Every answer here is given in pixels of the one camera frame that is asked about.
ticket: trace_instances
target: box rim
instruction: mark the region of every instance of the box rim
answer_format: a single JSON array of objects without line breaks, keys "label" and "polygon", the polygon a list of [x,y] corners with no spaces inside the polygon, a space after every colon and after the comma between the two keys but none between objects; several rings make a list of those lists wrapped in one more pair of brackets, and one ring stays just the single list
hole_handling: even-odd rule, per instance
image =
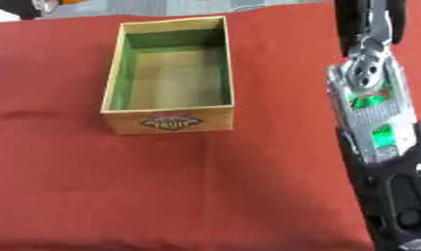
[{"label": "box rim", "polygon": [[[138,25],[138,24],[159,24],[159,23],[172,23],[180,21],[192,21],[192,20],[222,20],[223,29],[225,34],[225,44],[226,44],[226,59],[228,65],[228,74],[229,74],[229,86],[230,86],[230,95],[231,103],[229,105],[216,105],[216,106],[203,106],[203,107],[188,107],[188,108],[170,108],[170,109],[141,109],[141,110],[110,110],[112,96],[114,89],[117,83],[117,74],[120,68],[120,62],[122,61],[122,51],[123,45],[125,42],[126,25]],[[234,79],[233,79],[233,68],[232,68],[232,57],[231,57],[231,47],[230,47],[230,38],[228,31],[228,22],[226,16],[210,16],[210,17],[198,17],[198,18],[185,18],[185,19],[171,19],[171,20],[161,20],[161,21],[149,21],[149,22],[133,22],[133,23],[121,23],[119,27],[119,34],[116,39],[116,46],[114,50],[114,56],[112,61],[112,66],[110,73],[108,75],[107,84],[103,94],[103,101],[101,105],[101,114],[123,114],[123,113],[154,113],[154,112],[174,112],[174,111],[185,111],[185,110],[205,110],[205,109],[222,109],[222,108],[233,108],[235,106],[235,88],[234,88]]]},{"label": "box rim", "polygon": [[202,111],[202,110],[220,110],[233,109],[234,105],[219,106],[199,106],[199,107],[181,107],[171,109],[140,109],[140,110],[101,110],[101,114],[133,114],[133,113],[163,113],[163,112],[180,112],[180,111]]}]

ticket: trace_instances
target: red tablecloth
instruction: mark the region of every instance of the red tablecloth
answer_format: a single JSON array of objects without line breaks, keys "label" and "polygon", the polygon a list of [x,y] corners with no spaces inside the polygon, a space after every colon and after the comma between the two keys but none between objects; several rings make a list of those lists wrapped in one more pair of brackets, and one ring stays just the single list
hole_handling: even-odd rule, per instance
[{"label": "red tablecloth", "polygon": [[[396,52],[421,117],[409,2]],[[0,24],[0,249],[371,250],[326,94],[333,4],[228,15],[235,130],[120,137],[98,110],[119,23],[142,20]]]}]

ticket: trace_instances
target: box label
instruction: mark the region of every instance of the box label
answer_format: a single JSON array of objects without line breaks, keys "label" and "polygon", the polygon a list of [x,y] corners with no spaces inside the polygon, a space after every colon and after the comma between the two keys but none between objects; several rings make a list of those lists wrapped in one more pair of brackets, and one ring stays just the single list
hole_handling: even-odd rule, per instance
[{"label": "box label", "polygon": [[202,120],[181,115],[181,116],[157,116],[144,120],[142,124],[144,126],[150,126],[158,129],[164,129],[168,131],[178,131],[190,126],[199,125]]}]

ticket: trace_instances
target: black cable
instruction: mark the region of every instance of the black cable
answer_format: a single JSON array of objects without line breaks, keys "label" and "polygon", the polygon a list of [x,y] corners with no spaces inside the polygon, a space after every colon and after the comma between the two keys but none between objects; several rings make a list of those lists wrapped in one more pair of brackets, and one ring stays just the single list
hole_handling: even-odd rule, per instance
[{"label": "black cable", "polygon": [[31,0],[0,0],[0,9],[20,16],[22,20],[32,20],[41,16]]}]

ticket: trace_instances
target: wooden box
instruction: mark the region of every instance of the wooden box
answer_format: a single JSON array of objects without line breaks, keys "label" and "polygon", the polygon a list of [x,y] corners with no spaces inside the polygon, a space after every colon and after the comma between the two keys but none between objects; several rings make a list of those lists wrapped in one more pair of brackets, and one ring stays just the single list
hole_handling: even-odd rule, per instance
[{"label": "wooden box", "polygon": [[118,134],[232,129],[225,17],[122,24],[101,114]]}]

